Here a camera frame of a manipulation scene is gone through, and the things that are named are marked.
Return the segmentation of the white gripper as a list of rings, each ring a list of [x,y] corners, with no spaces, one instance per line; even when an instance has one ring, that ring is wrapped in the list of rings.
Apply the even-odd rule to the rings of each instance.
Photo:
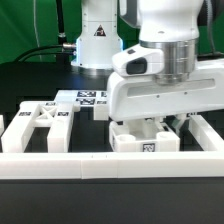
[[[196,70],[176,85],[158,85],[150,76],[122,78],[113,73],[107,100],[114,121],[175,115],[171,126],[179,134],[187,119],[183,113],[224,109],[224,69]]]

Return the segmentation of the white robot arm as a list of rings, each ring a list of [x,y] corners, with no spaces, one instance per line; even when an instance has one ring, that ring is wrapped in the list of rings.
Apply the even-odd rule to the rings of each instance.
[[[110,69],[109,117],[126,121],[224,108],[224,60],[197,55],[200,26],[224,0],[83,0],[76,63]]]

